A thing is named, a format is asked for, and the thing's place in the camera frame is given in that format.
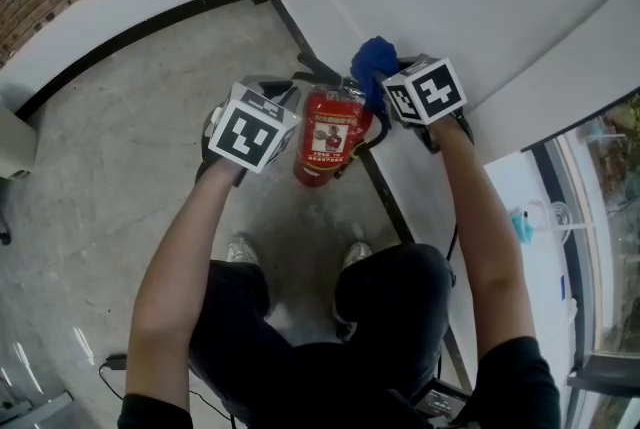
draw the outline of fire extinguisher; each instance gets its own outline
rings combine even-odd
[[[319,187],[340,178],[355,152],[382,141],[387,129],[382,125],[380,135],[365,143],[363,137],[374,116],[364,109],[365,96],[357,82],[343,78],[314,56],[302,53],[298,60],[313,73],[298,72],[293,79],[314,87],[305,103],[294,173],[304,185]]]

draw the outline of window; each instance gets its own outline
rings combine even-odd
[[[631,429],[640,420],[640,399],[630,399],[640,395],[640,90],[531,151],[573,225],[564,244],[578,305],[566,426]]]

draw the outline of blue cloth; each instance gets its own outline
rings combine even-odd
[[[367,101],[365,108],[375,114],[383,125],[390,127],[384,93],[374,79],[374,72],[379,71],[387,76],[400,71],[398,55],[393,44],[378,36],[365,42],[351,60],[351,75],[360,84]]]

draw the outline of fire extinguisher label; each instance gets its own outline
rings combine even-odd
[[[362,104],[329,100],[326,92],[312,92],[307,100],[300,159],[320,169],[337,168],[349,160]]]

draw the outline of black cable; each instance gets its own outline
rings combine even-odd
[[[107,385],[107,388],[108,388],[109,390],[111,390],[111,393],[113,393],[113,395],[115,395],[118,399],[123,400],[123,399],[122,399],[122,396],[121,396],[118,392],[116,392],[116,391],[111,387],[111,385],[109,384],[109,382],[108,382],[108,381],[106,380],[106,378],[102,375],[102,369],[104,369],[104,368],[105,368],[105,364],[103,363],[102,365],[100,365],[100,368],[98,369],[98,375],[100,376],[100,379],[102,379],[102,382],[103,382],[105,385]],[[221,416],[222,418],[224,418],[225,420],[230,421],[230,422],[231,422],[231,427],[233,427],[233,428],[235,428],[235,427],[236,427],[236,423],[235,423],[235,419],[234,419],[234,417],[225,415],[222,411],[220,411],[218,408],[216,408],[213,404],[211,404],[210,402],[207,402],[207,401],[205,400],[205,398],[204,398],[202,395],[200,395],[198,392],[195,392],[195,391],[193,391],[193,390],[189,390],[189,392],[190,392],[190,393],[192,393],[193,395],[197,395],[198,397],[200,397],[200,400],[201,400],[202,402],[204,402],[207,406],[209,406],[211,409],[215,410],[215,411],[218,413],[218,415],[220,415],[220,416]]]
[[[17,401],[18,398],[16,397],[16,394],[13,392],[13,387],[9,384],[9,381],[7,381],[3,377],[0,377],[0,381],[2,381],[2,384],[7,389],[7,393],[13,398],[14,401]]]
[[[451,244],[449,244],[449,251],[447,251],[447,262],[451,262],[451,255],[453,255],[453,249],[456,247],[456,240],[458,239],[458,223],[456,223],[453,229],[453,237],[451,237]]]
[[[98,375],[100,376],[100,379],[102,379],[102,382],[107,385],[107,388],[109,390],[111,390],[111,392],[113,393],[113,395],[115,395],[118,399],[123,400],[122,396],[116,392],[113,388],[111,388],[111,385],[109,384],[109,382],[104,378],[104,376],[102,375],[102,369],[104,368],[104,363],[102,365],[100,365],[100,368],[98,369]]]
[[[458,223],[456,223],[456,226],[453,229],[453,236],[451,237],[451,243],[449,244],[449,251],[447,251],[447,262],[451,262],[451,255],[453,255],[453,250],[456,247],[457,240],[458,240]],[[441,374],[442,374],[442,353],[440,354],[440,358],[438,359],[438,372],[436,374],[436,377],[440,379]]]
[[[200,400],[202,402],[204,402],[207,406],[209,406],[211,409],[215,410],[218,412],[218,415],[220,415],[222,418],[224,418],[225,420],[228,420],[231,422],[231,424],[233,425],[233,417],[228,417],[227,415],[225,415],[222,411],[220,411],[218,408],[216,408],[213,404],[207,402],[204,397],[202,395],[200,395],[198,392],[194,392],[193,390],[189,390],[193,395],[197,395],[198,397],[200,397]]]

